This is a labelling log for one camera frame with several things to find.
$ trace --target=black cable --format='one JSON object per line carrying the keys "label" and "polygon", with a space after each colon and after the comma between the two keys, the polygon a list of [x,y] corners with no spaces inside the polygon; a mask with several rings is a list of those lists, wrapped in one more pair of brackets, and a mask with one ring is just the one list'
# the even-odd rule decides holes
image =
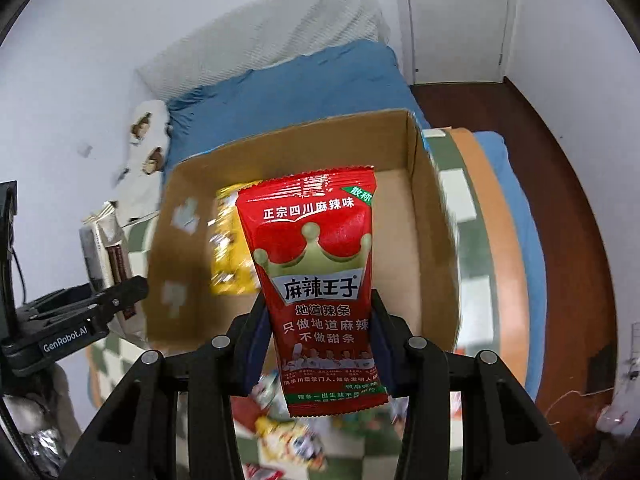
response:
{"label": "black cable", "polygon": [[11,248],[11,254],[15,258],[15,265],[18,267],[18,274],[20,274],[20,281],[22,282],[22,304],[27,303],[27,286],[24,284],[24,276],[22,275],[22,269],[20,268],[20,261],[18,261],[18,254],[15,253],[15,249]]}

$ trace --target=red snack package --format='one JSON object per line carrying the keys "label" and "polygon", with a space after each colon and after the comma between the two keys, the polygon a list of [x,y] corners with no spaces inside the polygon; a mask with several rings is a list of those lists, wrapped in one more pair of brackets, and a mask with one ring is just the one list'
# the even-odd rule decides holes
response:
{"label": "red snack package", "polygon": [[279,469],[262,467],[259,464],[242,464],[245,480],[279,480],[284,473]]}
{"label": "red snack package", "polygon": [[384,404],[369,346],[373,168],[267,180],[236,206],[270,313],[291,416]]}

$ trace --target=blue bedsheet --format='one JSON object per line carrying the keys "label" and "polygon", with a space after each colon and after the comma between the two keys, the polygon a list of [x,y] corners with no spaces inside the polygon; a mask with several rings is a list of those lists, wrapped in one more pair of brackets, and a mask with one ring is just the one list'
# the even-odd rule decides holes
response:
{"label": "blue bedsheet", "polygon": [[[406,108],[429,123],[398,70],[394,52],[353,41],[264,70],[249,71],[168,102],[174,128],[166,174],[180,161],[243,137],[291,124],[387,108]],[[530,349],[526,389],[535,399],[545,345],[546,278],[542,248],[502,138],[477,134],[513,213],[529,289]]]}

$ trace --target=screw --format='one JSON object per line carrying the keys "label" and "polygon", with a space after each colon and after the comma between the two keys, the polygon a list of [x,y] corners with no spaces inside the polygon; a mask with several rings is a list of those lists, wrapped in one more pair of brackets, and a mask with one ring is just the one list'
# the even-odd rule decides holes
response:
{"label": "screw", "polygon": [[145,365],[150,365],[158,361],[158,352],[155,350],[148,350],[142,354],[142,362]]}
{"label": "screw", "polygon": [[411,348],[420,350],[427,346],[427,340],[423,337],[420,337],[419,335],[414,335],[413,337],[409,338],[409,346]]}
{"label": "screw", "polygon": [[491,352],[491,350],[482,350],[480,352],[480,360],[483,363],[492,365],[498,362],[498,356],[495,354],[495,352]]}
{"label": "screw", "polygon": [[226,335],[217,335],[211,340],[213,348],[225,348],[229,345],[229,343],[231,343],[231,339],[229,339]]}

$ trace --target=green label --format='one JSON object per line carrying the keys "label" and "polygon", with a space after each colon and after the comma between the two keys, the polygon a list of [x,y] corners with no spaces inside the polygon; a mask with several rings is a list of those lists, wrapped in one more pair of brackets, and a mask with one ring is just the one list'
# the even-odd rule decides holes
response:
{"label": "green label", "polygon": [[368,394],[383,394],[385,387],[377,381],[371,383],[345,384],[347,392],[315,392],[311,394],[287,394],[287,404],[302,404],[303,402],[331,402],[332,400],[357,399]]}
{"label": "green label", "polygon": [[364,189],[362,189],[361,187],[358,187],[358,186],[343,187],[342,190],[346,191],[347,193],[353,195],[356,198],[359,198],[360,200],[362,200],[368,206],[371,206],[371,200],[373,199],[373,193],[370,193],[369,191],[364,191]]}

